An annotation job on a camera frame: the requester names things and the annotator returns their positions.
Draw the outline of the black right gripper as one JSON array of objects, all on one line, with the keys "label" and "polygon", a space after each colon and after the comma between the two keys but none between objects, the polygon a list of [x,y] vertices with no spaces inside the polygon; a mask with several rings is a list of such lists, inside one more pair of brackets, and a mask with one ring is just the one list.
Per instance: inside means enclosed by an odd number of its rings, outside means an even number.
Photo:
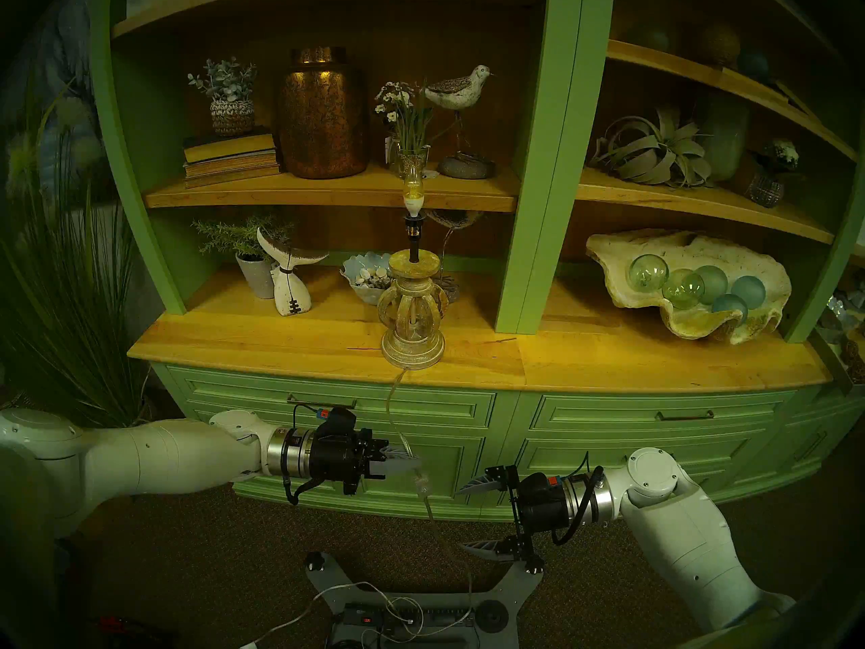
[{"label": "black right gripper", "polygon": [[533,536],[569,526],[570,518],[561,478],[532,473],[519,479],[514,465],[489,467],[460,487],[459,496],[507,491],[516,534],[504,539],[462,543],[471,556],[488,561],[523,561],[530,575],[543,572],[545,561],[536,554]]}]

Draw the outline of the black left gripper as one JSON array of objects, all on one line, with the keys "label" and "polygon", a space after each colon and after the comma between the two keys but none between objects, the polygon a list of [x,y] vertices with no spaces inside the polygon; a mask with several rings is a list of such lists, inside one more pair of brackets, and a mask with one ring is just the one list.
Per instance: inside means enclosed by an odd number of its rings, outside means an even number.
[{"label": "black left gripper", "polygon": [[421,459],[406,457],[403,446],[387,439],[375,439],[368,428],[324,422],[312,439],[312,480],[341,483],[344,496],[355,495],[362,479],[414,474],[420,467]]}]

